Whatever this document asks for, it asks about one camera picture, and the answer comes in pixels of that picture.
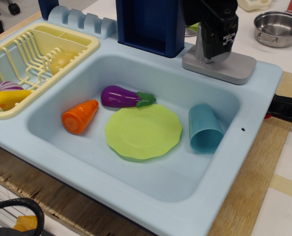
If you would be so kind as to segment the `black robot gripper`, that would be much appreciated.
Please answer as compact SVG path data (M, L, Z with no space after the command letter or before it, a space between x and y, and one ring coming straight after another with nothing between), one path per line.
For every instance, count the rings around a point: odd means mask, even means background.
M236 0L181 0L186 25L201 24L205 61L224 61L232 50L238 30Z

